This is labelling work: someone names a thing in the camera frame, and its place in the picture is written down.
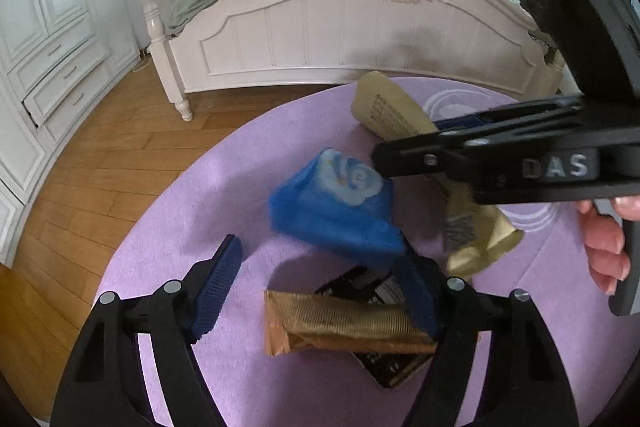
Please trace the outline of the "person's right hand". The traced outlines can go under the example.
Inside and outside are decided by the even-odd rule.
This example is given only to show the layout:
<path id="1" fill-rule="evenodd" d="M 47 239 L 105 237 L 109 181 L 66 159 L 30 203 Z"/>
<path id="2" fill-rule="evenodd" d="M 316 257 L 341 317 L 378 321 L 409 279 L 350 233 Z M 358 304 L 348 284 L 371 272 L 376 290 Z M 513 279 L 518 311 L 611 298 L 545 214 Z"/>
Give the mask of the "person's right hand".
<path id="1" fill-rule="evenodd" d="M 576 208 L 591 278 L 602 293 L 613 296 L 631 271 L 623 228 L 613 217 L 601 215 L 592 200 L 580 200 Z"/>

